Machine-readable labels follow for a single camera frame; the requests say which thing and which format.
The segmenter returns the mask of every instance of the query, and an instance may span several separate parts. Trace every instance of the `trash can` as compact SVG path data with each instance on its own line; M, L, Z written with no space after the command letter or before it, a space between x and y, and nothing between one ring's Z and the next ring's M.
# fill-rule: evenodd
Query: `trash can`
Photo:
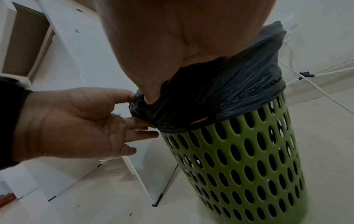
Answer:
M303 219L306 184L284 93L250 113L162 135L220 223L297 224Z

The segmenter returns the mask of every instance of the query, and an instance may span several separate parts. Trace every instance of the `white tile floor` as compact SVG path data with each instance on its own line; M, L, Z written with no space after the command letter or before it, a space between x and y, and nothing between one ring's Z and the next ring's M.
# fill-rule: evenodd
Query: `white tile floor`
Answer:
M354 89L334 96L354 109ZM354 117L326 98L289 110L310 195L302 223L352 223ZM128 173L117 163L100 166L50 202L36 190L0 209L0 223L216 223L180 168L157 208Z

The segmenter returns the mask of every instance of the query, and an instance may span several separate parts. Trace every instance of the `hand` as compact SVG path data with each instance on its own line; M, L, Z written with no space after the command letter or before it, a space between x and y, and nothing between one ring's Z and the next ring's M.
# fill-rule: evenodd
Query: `hand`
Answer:
M112 114L114 105L131 102L123 89L78 88L31 93L13 139L17 162L40 157L103 158L136 153L125 142L157 138L157 131L138 118Z
M275 0L95 2L121 68L152 104L180 67L245 49Z

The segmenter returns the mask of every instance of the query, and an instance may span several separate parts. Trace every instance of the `garbage bag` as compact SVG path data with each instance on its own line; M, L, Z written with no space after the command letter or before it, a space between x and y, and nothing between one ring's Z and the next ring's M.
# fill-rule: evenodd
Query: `garbage bag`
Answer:
M133 117L168 134L195 130L256 110L285 89L278 51L286 31L280 21L266 25L245 50L229 58L180 68L163 83L159 100L148 105L137 91Z

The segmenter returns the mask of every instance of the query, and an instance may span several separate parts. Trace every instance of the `perforated trash can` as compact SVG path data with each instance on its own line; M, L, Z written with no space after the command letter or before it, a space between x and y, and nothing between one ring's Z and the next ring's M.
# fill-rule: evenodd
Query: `perforated trash can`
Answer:
M306 184L284 94L253 112L162 134L220 223L300 223Z

